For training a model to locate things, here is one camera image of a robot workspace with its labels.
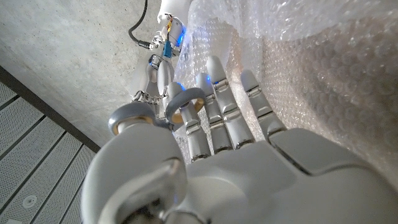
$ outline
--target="robotic arm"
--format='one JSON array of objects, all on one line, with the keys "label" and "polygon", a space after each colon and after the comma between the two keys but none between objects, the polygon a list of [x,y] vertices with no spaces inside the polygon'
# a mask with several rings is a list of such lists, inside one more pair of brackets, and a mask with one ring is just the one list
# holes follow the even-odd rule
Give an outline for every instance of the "robotic arm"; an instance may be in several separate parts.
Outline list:
[{"label": "robotic arm", "polygon": [[[249,70],[241,81],[266,141],[254,140],[217,57],[198,74],[198,88],[172,81],[169,53],[180,50],[189,4],[162,1],[133,101],[111,115],[115,137],[88,169],[83,222],[398,223],[398,194],[385,179],[327,139],[287,129]],[[203,108],[214,155],[197,115]],[[178,128],[188,136],[188,165],[172,134]]]}]

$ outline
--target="gray concrete surface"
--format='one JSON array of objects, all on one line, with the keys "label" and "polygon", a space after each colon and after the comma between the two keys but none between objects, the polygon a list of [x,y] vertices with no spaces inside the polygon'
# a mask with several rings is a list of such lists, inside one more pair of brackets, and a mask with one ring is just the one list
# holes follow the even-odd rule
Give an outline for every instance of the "gray concrete surface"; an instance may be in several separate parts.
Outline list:
[{"label": "gray concrete surface", "polygon": [[[146,49],[127,30],[145,0],[1,0],[0,65],[99,146],[109,115],[128,103],[132,71]],[[135,34],[150,41],[160,0],[149,0]]]}]

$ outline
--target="ventilation grille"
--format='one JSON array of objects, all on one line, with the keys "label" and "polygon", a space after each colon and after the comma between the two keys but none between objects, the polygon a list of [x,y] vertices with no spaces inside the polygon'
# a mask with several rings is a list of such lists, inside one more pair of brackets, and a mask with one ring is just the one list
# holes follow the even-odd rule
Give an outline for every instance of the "ventilation grille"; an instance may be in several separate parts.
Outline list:
[{"label": "ventilation grille", "polygon": [[43,114],[22,98],[0,111],[0,155],[41,117]]},{"label": "ventilation grille", "polygon": [[0,82],[0,106],[16,95],[17,94],[14,93],[14,91],[10,90],[5,84]]},{"label": "ventilation grille", "polygon": [[[80,146],[81,142],[66,133],[1,214],[0,224],[5,224],[8,219],[30,223],[78,152]],[[34,206],[24,208],[22,202],[30,195],[35,195],[37,201]]]},{"label": "ventilation grille", "polygon": [[90,151],[85,146],[81,149],[79,155],[72,162],[59,185],[37,216],[34,224],[54,224],[61,221],[63,214],[67,211],[73,196],[86,175],[88,165],[93,158],[90,155]]},{"label": "ventilation grille", "polygon": [[80,204],[81,204],[81,188],[73,200],[68,212],[65,214],[65,218],[61,224],[79,224],[81,223],[80,215]]},{"label": "ventilation grille", "polygon": [[37,166],[64,130],[45,118],[0,161],[0,207]]}]

